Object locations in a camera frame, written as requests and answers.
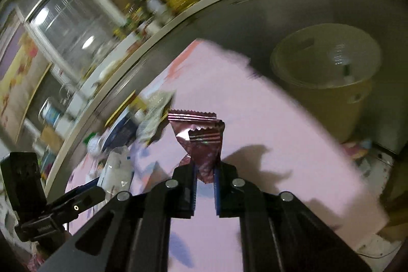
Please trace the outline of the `dark purple snack wrapper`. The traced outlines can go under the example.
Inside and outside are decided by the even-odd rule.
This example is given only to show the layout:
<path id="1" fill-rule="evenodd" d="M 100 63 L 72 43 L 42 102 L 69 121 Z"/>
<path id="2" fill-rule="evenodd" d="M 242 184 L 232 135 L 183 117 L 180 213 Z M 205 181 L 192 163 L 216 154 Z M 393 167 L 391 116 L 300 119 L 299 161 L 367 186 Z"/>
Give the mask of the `dark purple snack wrapper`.
<path id="1" fill-rule="evenodd" d="M 221 155 L 225 123 L 214 112 L 170 110 L 167 119 L 186 155 L 179 165 L 193 163 L 200 181 L 214 181 L 214 162 Z"/>

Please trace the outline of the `yellow cardboard box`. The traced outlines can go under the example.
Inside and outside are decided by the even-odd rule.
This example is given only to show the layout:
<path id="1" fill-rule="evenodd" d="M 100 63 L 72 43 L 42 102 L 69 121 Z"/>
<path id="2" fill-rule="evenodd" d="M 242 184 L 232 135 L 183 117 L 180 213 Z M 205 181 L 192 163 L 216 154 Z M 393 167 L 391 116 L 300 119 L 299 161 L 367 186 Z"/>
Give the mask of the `yellow cardboard box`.
<path id="1" fill-rule="evenodd" d="M 110 127 L 122 114 L 122 112 L 130 106 L 131 109 L 142 111 L 147 110 L 147 103 L 143 100 L 142 97 L 136 94 L 136 91 L 133 91 L 122 103 L 118 106 L 118 108 L 109 116 L 107 121 L 104 124 L 104 128 Z"/>

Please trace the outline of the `white yogurt cup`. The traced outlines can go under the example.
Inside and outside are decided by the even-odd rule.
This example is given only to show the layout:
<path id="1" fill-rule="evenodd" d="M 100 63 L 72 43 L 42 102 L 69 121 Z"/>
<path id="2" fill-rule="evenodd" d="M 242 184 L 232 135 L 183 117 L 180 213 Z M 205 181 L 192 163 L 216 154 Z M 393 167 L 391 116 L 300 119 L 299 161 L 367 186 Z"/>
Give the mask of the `white yogurt cup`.
<path id="1" fill-rule="evenodd" d="M 102 146 L 104 143 L 103 136 L 97 133 L 91 133 L 85 140 L 87 153 L 92 157 L 98 157 L 102 154 Z"/>

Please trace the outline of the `beige trash bin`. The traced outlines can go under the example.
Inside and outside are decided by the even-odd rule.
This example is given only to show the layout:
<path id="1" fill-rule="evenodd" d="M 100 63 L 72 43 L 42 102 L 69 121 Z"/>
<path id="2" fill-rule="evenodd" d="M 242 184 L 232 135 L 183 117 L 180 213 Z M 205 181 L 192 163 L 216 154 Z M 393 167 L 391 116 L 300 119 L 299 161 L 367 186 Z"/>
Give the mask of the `beige trash bin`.
<path id="1" fill-rule="evenodd" d="M 298 30 L 270 57 L 284 88 L 340 143 L 352 136 L 381 62 L 370 34 L 340 23 Z"/>

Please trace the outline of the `grey kitchen cabinets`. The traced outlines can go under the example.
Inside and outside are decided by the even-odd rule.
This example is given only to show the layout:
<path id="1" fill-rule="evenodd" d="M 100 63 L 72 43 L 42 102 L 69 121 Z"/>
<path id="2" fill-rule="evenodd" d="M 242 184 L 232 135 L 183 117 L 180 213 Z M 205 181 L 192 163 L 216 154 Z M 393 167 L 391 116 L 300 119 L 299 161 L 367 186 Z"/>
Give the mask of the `grey kitchen cabinets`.
<path id="1" fill-rule="evenodd" d="M 83 157 L 83 138 L 100 130 L 130 93 L 142 90 L 193 40 L 246 55 L 258 73 L 272 78 L 273 48 L 287 35 L 321 23 L 355 26 L 380 44 L 382 67 L 361 129 L 382 147 L 400 151 L 407 142 L 407 0 L 203 0 L 139 47 L 87 105 L 55 160 L 47 198 L 63 194 Z"/>

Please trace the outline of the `kitchen window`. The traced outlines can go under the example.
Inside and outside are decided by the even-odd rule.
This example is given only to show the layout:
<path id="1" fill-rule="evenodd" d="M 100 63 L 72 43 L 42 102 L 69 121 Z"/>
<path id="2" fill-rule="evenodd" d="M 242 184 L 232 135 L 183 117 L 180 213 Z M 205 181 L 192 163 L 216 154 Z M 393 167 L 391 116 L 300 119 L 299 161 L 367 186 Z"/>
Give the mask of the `kitchen window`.
<path id="1" fill-rule="evenodd" d="M 111 0 L 40 0 L 25 22 L 51 61 L 77 83 L 126 18 Z"/>

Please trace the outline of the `clear plastic bag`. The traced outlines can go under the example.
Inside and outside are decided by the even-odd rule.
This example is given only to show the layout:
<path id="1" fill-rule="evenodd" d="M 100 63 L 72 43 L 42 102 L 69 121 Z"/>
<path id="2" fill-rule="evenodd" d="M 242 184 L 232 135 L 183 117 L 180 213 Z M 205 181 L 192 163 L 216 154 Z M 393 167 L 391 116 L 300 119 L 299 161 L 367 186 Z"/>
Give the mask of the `clear plastic bag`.
<path id="1" fill-rule="evenodd" d="M 130 189 L 133 173 L 133 162 L 128 147 L 114 148 L 109 153 L 97 186 L 104 190 L 106 200 L 110 200 L 119 192 Z"/>

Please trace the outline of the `pink floral tablecloth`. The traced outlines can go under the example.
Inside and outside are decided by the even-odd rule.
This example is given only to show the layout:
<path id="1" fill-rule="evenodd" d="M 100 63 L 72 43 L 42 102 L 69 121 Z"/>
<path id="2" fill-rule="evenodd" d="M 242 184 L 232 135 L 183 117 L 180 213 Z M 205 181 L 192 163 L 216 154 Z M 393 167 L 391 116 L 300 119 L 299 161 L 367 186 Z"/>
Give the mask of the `pink floral tablecloth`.
<path id="1" fill-rule="evenodd" d="M 175 109 L 215 112 L 225 122 L 222 160 L 267 193 L 293 193 L 352 253 L 388 222 L 340 145 L 280 87 L 255 74 L 246 56 L 195 40 L 161 73 L 147 61 L 140 72 L 144 100 L 169 91 Z M 184 156 L 166 126 L 142 148 L 136 167 L 143 180 L 134 177 L 131 192 L 171 175 Z M 173 219 L 171 231 L 169 271 L 243 271 L 239 219 L 216 216 L 212 184 L 198 182 L 195 216 Z"/>

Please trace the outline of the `yellow snack packet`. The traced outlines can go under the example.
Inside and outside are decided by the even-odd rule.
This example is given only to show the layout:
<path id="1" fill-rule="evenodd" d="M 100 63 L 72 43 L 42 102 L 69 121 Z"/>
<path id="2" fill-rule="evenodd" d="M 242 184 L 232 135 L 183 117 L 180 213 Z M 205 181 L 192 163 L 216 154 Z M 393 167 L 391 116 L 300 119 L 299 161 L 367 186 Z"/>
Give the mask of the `yellow snack packet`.
<path id="1" fill-rule="evenodd" d="M 167 118 L 174 92 L 158 90 L 147 99 L 147 113 L 138 125 L 136 141 L 148 145 L 155 136 L 159 125 Z"/>

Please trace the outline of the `sink faucet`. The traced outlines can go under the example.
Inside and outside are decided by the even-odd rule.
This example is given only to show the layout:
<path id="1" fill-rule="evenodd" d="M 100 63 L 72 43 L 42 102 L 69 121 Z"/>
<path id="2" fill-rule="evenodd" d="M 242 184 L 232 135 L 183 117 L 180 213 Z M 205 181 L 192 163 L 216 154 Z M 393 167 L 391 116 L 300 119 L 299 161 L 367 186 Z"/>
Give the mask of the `sink faucet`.
<path id="1" fill-rule="evenodd" d="M 73 84 L 62 84 L 61 88 L 59 89 L 59 102 L 61 103 L 61 105 L 67 107 L 76 92 L 77 87 Z"/>

